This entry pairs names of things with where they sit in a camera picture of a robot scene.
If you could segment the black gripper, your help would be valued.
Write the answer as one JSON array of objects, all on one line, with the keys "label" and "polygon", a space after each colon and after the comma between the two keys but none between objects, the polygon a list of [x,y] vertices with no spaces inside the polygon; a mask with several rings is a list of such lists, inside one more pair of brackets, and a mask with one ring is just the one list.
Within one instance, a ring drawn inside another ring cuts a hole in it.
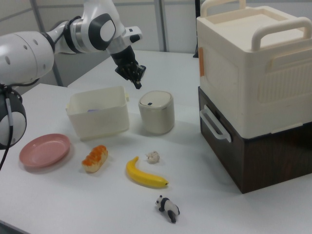
[{"label": "black gripper", "polygon": [[127,47],[121,52],[111,54],[114,63],[117,65],[115,71],[125,80],[133,82],[136,89],[140,89],[141,79],[146,67],[139,65],[132,47]]}]

